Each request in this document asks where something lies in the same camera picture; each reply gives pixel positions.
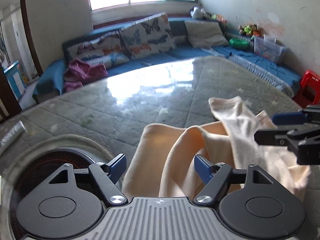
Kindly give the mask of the cream beige garment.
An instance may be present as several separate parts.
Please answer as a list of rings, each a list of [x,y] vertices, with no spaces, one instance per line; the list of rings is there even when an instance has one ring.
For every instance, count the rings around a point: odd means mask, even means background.
[[[211,163],[223,162],[236,169],[256,164],[303,199],[310,167],[297,164],[294,153],[283,146],[260,146],[259,129],[274,129],[266,111],[252,113],[240,97],[210,98],[216,121],[189,128],[149,124],[143,130],[135,155],[124,176],[122,191],[133,197],[195,196],[204,184],[195,171],[200,154]]]

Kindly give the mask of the green plastic bowl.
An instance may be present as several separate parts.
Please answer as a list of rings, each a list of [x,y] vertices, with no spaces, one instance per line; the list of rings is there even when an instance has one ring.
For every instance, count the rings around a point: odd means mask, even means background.
[[[231,38],[229,40],[229,45],[234,49],[246,50],[249,48],[250,43],[246,40],[241,40],[238,38]]]

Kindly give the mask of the magenta cloth on sofa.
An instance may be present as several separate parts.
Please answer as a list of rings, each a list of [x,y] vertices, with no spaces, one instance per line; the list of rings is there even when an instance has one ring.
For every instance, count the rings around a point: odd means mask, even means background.
[[[64,75],[64,91],[70,92],[89,83],[108,77],[105,65],[89,64],[79,59],[72,60]]]

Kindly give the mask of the blue white storage cabinet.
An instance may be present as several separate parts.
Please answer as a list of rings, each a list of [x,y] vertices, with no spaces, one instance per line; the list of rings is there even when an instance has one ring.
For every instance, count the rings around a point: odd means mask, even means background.
[[[5,69],[4,74],[15,98],[17,99],[17,101],[20,100],[20,98],[25,93],[27,85],[23,80],[19,61],[15,61],[7,69]]]

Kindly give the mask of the round black induction cooktop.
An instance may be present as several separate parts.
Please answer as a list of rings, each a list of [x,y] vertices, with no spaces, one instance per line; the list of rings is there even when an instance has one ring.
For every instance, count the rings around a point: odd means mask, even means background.
[[[104,156],[96,151],[82,150],[78,148],[58,148],[46,151],[44,155],[36,157],[26,167],[14,185],[10,197],[9,217],[10,230],[14,239],[22,239],[26,232],[19,226],[16,218],[16,210],[19,202],[30,193],[37,185],[65,163],[70,163],[75,169],[88,168],[92,163],[108,163],[114,155]]]

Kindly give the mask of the large butterfly cushion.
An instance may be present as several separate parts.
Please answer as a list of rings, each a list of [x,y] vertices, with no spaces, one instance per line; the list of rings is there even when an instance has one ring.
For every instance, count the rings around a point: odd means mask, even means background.
[[[121,28],[120,36],[133,58],[142,59],[176,48],[166,12]]]

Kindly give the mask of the black white plush toy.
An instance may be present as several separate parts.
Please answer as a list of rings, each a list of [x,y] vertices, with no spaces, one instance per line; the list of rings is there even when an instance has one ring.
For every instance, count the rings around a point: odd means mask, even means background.
[[[204,8],[193,7],[193,9],[190,10],[190,16],[194,20],[205,20],[206,11]]]

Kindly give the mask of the dark wooden door frame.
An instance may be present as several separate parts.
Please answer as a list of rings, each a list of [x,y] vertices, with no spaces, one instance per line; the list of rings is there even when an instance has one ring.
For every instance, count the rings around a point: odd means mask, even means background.
[[[23,26],[24,26],[24,31],[25,31],[25,36],[27,39],[27,44],[29,47],[29,51],[31,54],[31,58],[33,60],[34,66],[36,68],[37,74],[39,77],[43,74],[43,70],[41,68],[41,64],[39,61],[39,58],[37,56],[33,38],[31,35],[31,30],[30,30],[30,25],[29,25],[29,20],[28,20],[28,13],[27,13],[27,5],[26,5],[26,0],[20,0],[21,4],[21,13],[22,13],[22,21],[23,21]]]

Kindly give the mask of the yellow green plush toys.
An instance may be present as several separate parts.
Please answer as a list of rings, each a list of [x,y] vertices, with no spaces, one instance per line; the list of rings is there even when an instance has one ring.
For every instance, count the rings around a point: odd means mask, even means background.
[[[248,24],[246,26],[239,25],[238,29],[241,36],[261,36],[260,27],[257,24]]]

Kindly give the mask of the small butterfly cushion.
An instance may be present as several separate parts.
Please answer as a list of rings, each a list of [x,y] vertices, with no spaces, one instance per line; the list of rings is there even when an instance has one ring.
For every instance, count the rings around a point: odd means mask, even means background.
[[[67,48],[67,56],[69,61],[79,59],[90,65],[103,63],[106,69],[129,62],[123,52],[118,31],[70,46]]]

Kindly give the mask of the red plastic stool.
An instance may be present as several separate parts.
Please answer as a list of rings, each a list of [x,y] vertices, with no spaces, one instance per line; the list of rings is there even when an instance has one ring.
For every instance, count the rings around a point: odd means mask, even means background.
[[[308,105],[319,105],[319,85],[319,75],[308,69],[300,81],[300,89],[293,100],[302,108]]]

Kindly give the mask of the plain beige cushion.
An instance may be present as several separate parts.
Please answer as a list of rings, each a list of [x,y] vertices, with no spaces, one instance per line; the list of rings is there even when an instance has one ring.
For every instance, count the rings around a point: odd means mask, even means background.
[[[194,48],[228,46],[218,22],[185,21],[188,41]]]

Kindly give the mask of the quilted grey table cover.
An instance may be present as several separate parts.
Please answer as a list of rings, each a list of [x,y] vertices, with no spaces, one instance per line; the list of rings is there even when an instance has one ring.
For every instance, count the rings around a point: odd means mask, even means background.
[[[1,239],[21,239],[9,213],[15,181],[28,163],[60,147],[95,159],[132,159],[147,124],[190,127],[213,121],[212,96],[240,96],[253,113],[297,111],[286,94],[236,64],[213,56],[159,64],[102,79],[47,100],[1,125],[22,121],[26,132],[1,157]]]

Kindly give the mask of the clear plastic storage box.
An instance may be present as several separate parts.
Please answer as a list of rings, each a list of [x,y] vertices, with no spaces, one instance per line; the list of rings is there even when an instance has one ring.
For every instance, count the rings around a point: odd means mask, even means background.
[[[281,64],[287,52],[285,46],[280,46],[260,37],[254,38],[254,53],[275,64]]]

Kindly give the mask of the blue corner sofa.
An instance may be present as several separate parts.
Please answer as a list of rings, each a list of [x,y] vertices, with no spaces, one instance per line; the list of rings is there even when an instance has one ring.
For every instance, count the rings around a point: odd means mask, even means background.
[[[295,70],[285,64],[275,64],[274,62],[260,57],[253,52],[253,46],[250,45],[246,50],[237,50],[231,46],[218,46],[210,49],[194,48],[188,42],[187,29],[185,27],[185,18],[170,18],[169,24],[171,27],[173,38],[176,41],[176,48],[153,54],[142,59],[134,59],[132,55],[124,50],[124,54],[129,58],[128,62],[107,68],[109,76],[116,76],[132,70],[144,68],[161,63],[173,62],[178,60],[191,59],[193,57],[214,55],[224,57],[246,70],[252,72],[261,79],[267,81],[281,92],[289,97],[294,97],[299,88],[302,76]],[[64,78],[63,75],[71,60],[68,49],[71,46],[81,42],[95,40],[100,36],[119,31],[122,27],[127,26],[128,23],[110,25],[108,27],[95,29],[83,36],[68,40],[62,44],[63,57],[52,62],[44,73],[41,75],[32,94],[36,103],[41,103],[55,96],[59,96],[64,92]]]

